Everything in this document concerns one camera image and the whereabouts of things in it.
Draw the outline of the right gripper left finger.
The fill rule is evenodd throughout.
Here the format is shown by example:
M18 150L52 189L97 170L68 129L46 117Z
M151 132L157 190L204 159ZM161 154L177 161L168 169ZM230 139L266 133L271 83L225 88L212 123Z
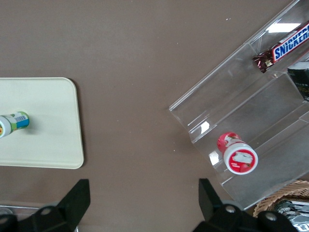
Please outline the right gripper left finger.
M38 209L29 217L18 220L17 216L0 216L2 232L73 232L90 206L88 179L80 179L55 206Z

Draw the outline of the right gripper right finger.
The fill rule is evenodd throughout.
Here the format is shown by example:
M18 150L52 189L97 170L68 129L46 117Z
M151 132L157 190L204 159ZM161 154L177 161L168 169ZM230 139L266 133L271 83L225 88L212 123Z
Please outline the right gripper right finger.
M198 201L204 220L195 232L292 232L294 226L284 215L262 211L253 217L234 204L224 204L207 178L199 179Z

